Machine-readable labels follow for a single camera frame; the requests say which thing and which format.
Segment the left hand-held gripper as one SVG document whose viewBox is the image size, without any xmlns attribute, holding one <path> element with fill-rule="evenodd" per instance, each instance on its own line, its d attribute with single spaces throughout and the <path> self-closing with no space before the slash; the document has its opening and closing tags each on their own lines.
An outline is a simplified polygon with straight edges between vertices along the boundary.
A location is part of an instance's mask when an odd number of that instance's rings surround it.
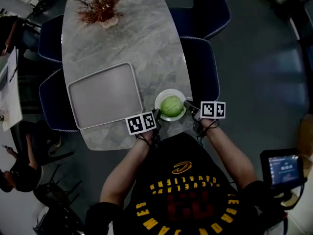
<svg viewBox="0 0 313 235">
<path fill-rule="evenodd" d="M 160 117 L 161 110 L 154 109 L 150 112 L 125 118 L 129 135 L 135 135 L 137 138 L 145 141 L 152 148 L 157 148 L 160 143 L 159 131 L 161 129 L 161 125 L 158 122 Z M 150 141 L 147 141 L 142 134 L 149 131 L 152 131 L 152 137 Z"/>
</svg>

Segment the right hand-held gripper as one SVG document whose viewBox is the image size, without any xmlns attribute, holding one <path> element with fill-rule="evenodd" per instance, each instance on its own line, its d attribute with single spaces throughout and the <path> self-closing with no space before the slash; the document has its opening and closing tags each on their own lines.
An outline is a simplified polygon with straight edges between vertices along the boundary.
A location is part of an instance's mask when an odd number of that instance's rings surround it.
<svg viewBox="0 0 313 235">
<path fill-rule="evenodd" d="M 226 117 L 226 103 L 220 101 L 202 101 L 200 108 L 193 105 L 192 101 L 185 100 L 184 107 L 191 112 L 194 126 L 193 130 L 196 133 L 201 132 L 201 119 L 218 120 Z"/>
</svg>

